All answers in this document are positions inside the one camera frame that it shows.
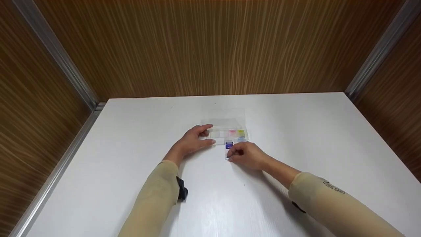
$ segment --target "wrist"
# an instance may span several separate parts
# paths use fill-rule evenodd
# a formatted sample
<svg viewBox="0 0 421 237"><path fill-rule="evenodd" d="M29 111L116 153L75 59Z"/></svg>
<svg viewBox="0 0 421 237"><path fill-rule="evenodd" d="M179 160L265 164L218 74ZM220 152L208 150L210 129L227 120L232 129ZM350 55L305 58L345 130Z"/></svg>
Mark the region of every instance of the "wrist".
<svg viewBox="0 0 421 237"><path fill-rule="evenodd" d="M180 167L181 162L183 161L184 153L178 146L172 146L168 153L165 155L164 160L169 160L174 162L178 167Z"/></svg>

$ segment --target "aluminum strip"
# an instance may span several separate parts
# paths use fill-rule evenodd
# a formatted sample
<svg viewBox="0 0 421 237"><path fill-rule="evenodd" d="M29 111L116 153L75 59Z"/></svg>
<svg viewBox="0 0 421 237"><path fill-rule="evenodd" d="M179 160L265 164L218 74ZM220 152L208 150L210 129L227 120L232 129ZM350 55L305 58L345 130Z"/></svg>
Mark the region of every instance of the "aluminum strip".
<svg viewBox="0 0 421 237"><path fill-rule="evenodd" d="M348 88L345 90L345 94L351 101L354 101L364 89L376 70L420 12L420 0L405 1L368 58L365 60L364 64L361 66L360 70L355 75L354 79L352 79Z"/></svg>
<svg viewBox="0 0 421 237"><path fill-rule="evenodd" d="M33 0L13 0L13 3L63 70L83 101L93 111L98 104L95 94L70 59L37 5Z"/></svg>
<svg viewBox="0 0 421 237"><path fill-rule="evenodd" d="M54 170L51 172L50 176L45 181L44 185L38 191L38 194L20 218L19 222L15 225L9 237L23 237L27 235L100 113L100 110L91 113Z"/></svg>

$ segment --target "finger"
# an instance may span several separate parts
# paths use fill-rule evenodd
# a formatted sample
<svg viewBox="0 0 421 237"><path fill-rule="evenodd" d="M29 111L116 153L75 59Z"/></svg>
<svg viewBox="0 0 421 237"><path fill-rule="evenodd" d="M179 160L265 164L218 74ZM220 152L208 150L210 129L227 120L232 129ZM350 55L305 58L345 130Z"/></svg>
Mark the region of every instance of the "finger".
<svg viewBox="0 0 421 237"><path fill-rule="evenodd" d="M237 156L237 155L231 156L228 159L228 161L232 163L241 163L241 156Z"/></svg>
<svg viewBox="0 0 421 237"><path fill-rule="evenodd" d="M215 140L214 139L204 139L204 140L200 140L200 147L207 147L207 146L211 146L213 144L215 144Z"/></svg>
<svg viewBox="0 0 421 237"><path fill-rule="evenodd" d="M244 150L245 144L246 144L245 142L234 144L230 148L230 150L228 151L228 153L226 154L226 156L227 157L230 157L230 156L234 155L235 152Z"/></svg>
<svg viewBox="0 0 421 237"><path fill-rule="evenodd" d="M194 130L196 132L196 134L199 135L201 132L204 132L211 127L213 127L212 124L205 124L205 125L202 125L202 126L194 126L192 128L192 130Z"/></svg>

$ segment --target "right hand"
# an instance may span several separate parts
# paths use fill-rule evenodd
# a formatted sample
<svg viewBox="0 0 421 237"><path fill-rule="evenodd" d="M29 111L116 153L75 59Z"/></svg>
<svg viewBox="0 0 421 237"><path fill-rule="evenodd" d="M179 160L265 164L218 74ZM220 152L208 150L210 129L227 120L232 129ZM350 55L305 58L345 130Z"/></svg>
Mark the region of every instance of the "right hand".
<svg viewBox="0 0 421 237"><path fill-rule="evenodd" d="M226 156L229 157L228 161L244 165L253 170L263 170L268 161L273 159L251 142L234 144Z"/></svg>

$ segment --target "wooden panel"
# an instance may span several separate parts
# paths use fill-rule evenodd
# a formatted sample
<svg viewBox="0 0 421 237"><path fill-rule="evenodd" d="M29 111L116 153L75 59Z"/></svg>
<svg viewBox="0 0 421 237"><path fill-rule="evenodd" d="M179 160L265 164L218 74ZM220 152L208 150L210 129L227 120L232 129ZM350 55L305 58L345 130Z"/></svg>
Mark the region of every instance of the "wooden panel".
<svg viewBox="0 0 421 237"><path fill-rule="evenodd" d="M402 0L36 0L101 101L344 91Z"/></svg>
<svg viewBox="0 0 421 237"><path fill-rule="evenodd" d="M0 2L0 236L8 236L89 111L11 1Z"/></svg>
<svg viewBox="0 0 421 237"><path fill-rule="evenodd" d="M421 181L421 16L355 105Z"/></svg>

